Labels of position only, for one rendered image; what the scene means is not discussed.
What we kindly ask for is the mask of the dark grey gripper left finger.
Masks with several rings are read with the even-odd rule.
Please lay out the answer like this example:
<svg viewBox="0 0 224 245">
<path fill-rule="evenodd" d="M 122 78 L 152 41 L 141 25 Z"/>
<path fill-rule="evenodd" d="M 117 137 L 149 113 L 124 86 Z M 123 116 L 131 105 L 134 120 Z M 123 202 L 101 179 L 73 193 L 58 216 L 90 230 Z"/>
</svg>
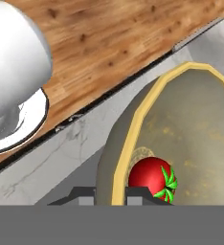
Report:
<svg viewBox="0 0 224 245">
<path fill-rule="evenodd" d="M 71 192 L 54 202 L 49 206 L 77 205 L 94 206 L 95 205 L 95 187 L 73 187 Z"/>
</svg>

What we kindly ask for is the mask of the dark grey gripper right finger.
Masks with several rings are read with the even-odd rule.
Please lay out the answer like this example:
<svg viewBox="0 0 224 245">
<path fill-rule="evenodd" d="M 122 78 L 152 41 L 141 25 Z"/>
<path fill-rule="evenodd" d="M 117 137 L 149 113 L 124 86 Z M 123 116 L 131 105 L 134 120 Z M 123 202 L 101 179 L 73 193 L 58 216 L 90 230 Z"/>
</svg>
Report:
<svg viewBox="0 0 224 245">
<path fill-rule="evenodd" d="M 147 187 L 127 187 L 125 204 L 127 206 L 169 206 L 168 202 L 153 197 Z"/>
</svg>

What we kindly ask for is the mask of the beige bowl with yellow rim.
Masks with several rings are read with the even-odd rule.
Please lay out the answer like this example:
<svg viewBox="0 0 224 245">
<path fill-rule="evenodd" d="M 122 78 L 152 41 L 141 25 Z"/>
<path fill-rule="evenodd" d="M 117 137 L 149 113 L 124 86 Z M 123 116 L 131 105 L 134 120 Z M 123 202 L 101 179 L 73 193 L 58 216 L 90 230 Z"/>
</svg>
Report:
<svg viewBox="0 0 224 245">
<path fill-rule="evenodd" d="M 224 205 L 224 76 L 185 62 L 145 86 L 114 123 L 96 178 L 96 202 L 122 206 L 138 161 L 154 157 L 163 185 L 150 197 L 174 205 Z"/>
</svg>

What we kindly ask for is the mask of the red tomato with green stem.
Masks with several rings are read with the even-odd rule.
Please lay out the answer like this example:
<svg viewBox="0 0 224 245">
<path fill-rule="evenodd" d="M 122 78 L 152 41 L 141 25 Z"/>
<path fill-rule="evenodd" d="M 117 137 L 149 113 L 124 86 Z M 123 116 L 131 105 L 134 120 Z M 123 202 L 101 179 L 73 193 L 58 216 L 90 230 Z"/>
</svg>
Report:
<svg viewBox="0 0 224 245">
<path fill-rule="evenodd" d="M 171 203 L 178 183 L 168 162 L 157 157 L 147 157 L 130 170 L 128 185 L 148 188 L 153 197 Z"/>
</svg>

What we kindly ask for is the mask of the white round object, black rim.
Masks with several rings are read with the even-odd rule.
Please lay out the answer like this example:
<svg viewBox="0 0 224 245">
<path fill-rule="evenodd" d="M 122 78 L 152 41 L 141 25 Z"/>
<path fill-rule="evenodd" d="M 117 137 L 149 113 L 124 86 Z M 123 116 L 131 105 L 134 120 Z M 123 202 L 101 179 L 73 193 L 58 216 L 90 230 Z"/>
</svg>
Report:
<svg viewBox="0 0 224 245">
<path fill-rule="evenodd" d="M 46 121 L 43 85 L 52 73 L 44 34 L 23 11 L 0 0 L 0 154 L 27 142 Z"/>
</svg>

